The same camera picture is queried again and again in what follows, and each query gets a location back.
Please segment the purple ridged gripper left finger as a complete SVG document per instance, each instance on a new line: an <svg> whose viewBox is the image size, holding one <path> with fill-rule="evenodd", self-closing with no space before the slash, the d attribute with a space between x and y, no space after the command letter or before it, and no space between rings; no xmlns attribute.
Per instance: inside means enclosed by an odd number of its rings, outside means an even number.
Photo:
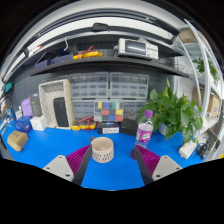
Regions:
<svg viewBox="0 0 224 224"><path fill-rule="evenodd" d="M44 170L81 185L91 156L92 146L87 145L67 156L58 155L44 167Z"/></svg>

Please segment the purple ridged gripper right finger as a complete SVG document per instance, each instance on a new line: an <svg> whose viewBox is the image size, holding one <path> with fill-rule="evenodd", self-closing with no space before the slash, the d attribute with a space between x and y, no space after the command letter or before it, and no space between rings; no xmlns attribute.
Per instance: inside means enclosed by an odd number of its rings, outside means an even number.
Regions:
<svg viewBox="0 0 224 224"><path fill-rule="evenodd" d="M180 171L182 167L168 155L158 156L150 150L136 145L133 150L145 185Z"/></svg>

